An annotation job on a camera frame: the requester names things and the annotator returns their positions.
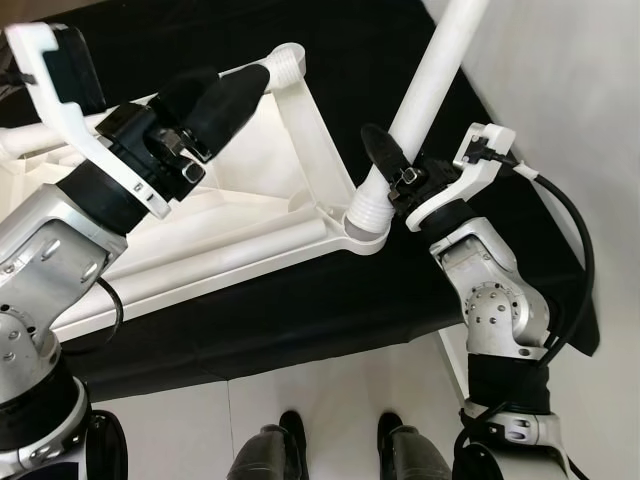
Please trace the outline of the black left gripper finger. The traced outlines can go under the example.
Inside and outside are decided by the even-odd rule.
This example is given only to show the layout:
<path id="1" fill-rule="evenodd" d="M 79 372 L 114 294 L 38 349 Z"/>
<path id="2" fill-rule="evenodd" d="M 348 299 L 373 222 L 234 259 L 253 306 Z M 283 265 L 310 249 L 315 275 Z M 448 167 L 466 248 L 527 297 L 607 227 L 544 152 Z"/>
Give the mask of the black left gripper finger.
<path id="1" fill-rule="evenodd" d="M 154 111 L 160 125 L 179 125 L 219 78 L 219 73 L 212 68 L 187 70 L 166 82 L 148 100 L 148 108 Z"/>
<path id="2" fill-rule="evenodd" d="M 232 72 L 216 79 L 183 120 L 188 150 L 209 163 L 255 114 L 270 82 L 269 72 Z"/>

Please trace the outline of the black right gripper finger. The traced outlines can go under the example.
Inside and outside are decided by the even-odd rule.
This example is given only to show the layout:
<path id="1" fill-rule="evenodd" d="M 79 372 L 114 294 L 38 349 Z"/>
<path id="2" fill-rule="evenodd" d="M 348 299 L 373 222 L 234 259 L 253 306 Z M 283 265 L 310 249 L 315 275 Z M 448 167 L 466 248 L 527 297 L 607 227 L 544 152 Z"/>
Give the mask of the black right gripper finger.
<path id="1" fill-rule="evenodd" d="M 402 178 L 403 170 L 410 168 L 410 160 L 390 133 L 375 124 L 362 125 L 360 137 L 372 166 L 389 186 Z"/>

